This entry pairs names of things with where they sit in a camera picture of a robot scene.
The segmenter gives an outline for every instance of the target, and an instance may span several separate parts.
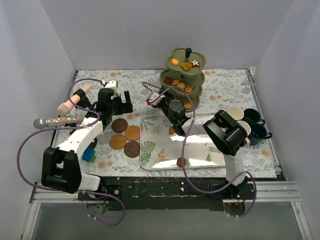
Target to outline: microphone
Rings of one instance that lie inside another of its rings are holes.
[[[90,91],[90,89],[91,89],[91,84],[88,84],[88,85],[86,85],[86,86],[84,86],[83,88],[82,88],[82,90],[84,91],[84,94],[87,94],[89,91]],[[79,95],[77,95],[77,94],[75,94],[75,95],[73,95],[72,97],[71,97],[71,100],[75,103],[75,104],[77,104],[79,101],[80,101],[80,96]],[[68,100],[68,101],[66,101],[66,102],[64,102],[64,103],[62,103],[62,104],[60,104],[60,106],[57,108],[57,112],[58,112],[58,114],[60,115],[60,116],[65,116],[65,115],[67,115],[67,114],[69,114],[70,113],[70,111],[71,111],[71,109],[74,107],[74,105],[70,102],[70,100]]]
[[[38,117],[33,120],[33,126],[39,130],[44,128],[55,128],[65,126],[66,124],[81,124],[84,119],[84,116]]]

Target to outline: metal tongs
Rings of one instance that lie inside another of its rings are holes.
[[[153,85],[153,84],[151,84],[151,83],[149,83],[149,82],[146,82],[146,81],[142,81],[141,84],[142,84],[146,89],[149,89],[150,91],[154,91],[154,89],[151,89],[151,88],[149,88],[148,86],[152,86],[152,87],[154,87],[155,89],[160,89],[160,90],[162,90],[161,87],[158,87],[158,86]]]

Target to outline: orange coaster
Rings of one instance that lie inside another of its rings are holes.
[[[113,135],[109,140],[109,145],[114,150],[119,150],[125,147],[127,139],[121,133]]]
[[[130,141],[135,141],[138,138],[140,138],[140,127],[138,126],[129,126],[125,132],[124,135],[126,139]]]
[[[173,82],[171,83],[172,85],[177,85],[179,83],[179,80],[176,79],[176,80],[173,80]]]
[[[177,84],[177,86],[180,87],[180,88],[182,88],[182,89],[185,88],[185,84],[184,84],[183,82],[179,82],[179,83]]]
[[[184,89],[184,91],[185,91],[186,93],[191,93],[191,92],[192,92],[192,87],[186,87],[186,88]]]

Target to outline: cookie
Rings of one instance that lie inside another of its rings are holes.
[[[192,105],[190,103],[186,103],[184,105],[184,108],[187,109],[187,110],[192,109]]]
[[[111,124],[111,129],[116,133],[122,133],[128,127],[127,120],[123,118],[118,118],[114,120]]]
[[[172,85],[177,85],[180,81],[178,79],[172,81]]]
[[[185,91],[186,93],[191,93],[191,92],[192,92],[192,87],[186,87],[186,88],[184,89],[184,91]]]
[[[127,143],[127,139],[121,133],[113,135],[109,140],[109,145],[114,150],[122,149]]]
[[[135,158],[140,154],[140,145],[136,141],[130,141],[124,146],[124,154],[130,158]]]
[[[176,131],[172,126],[169,127],[169,134],[174,134]]]
[[[183,82],[179,82],[179,83],[177,84],[177,86],[180,87],[180,88],[182,88],[182,89],[185,88],[185,84],[184,84]]]
[[[192,67],[194,68],[194,67],[199,67],[199,61],[196,61],[196,60],[193,60],[193,61],[191,61],[190,62],[191,63],[191,65],[192,65]]]
[[[171,64],[173,66],[178,66],[180,64],[180,61],[178,59],[173,58],[173,59],[171,59]]]
[[[186,161],[185,159],[183,159],[183,161],[182,161],[182,158],[181,158],[181,157],[179,157],[179,158],[177,159],[177,161],[176,161],[176,164],[177,164],[179,167],[182,167],[182,164],[185,166],[186,163],[187,163],[187,161]]]
[[[191,69],[192,64],[190,62],[184,62],[181,64],[181,67],[183,68],[183,70],[187,72]]]
[[[169,76],[165,76],[163,81],[167,84],[171,84],[173,82],[172,77]]]
[[[129,126],[125,132],[124,135],[126,139],[130,141],[135,141],[138,138],[140,138],[140,127],[138,126]]]

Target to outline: navy blue mug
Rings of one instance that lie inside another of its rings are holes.
[[[243,111],[244,116],[243,119],[246,121],[249,125],[260,123],[262,126],[265,125],[266,121],[264,119],[261,119],[260,113],[252,108],[248,108]]]
[[[253,123],[250,125],[250,127],[251,133],[248,136],[250,145],[254,146],[261,143],[265,139],[272,138],[272,133],[267,132],[267,129],[259,123]]]

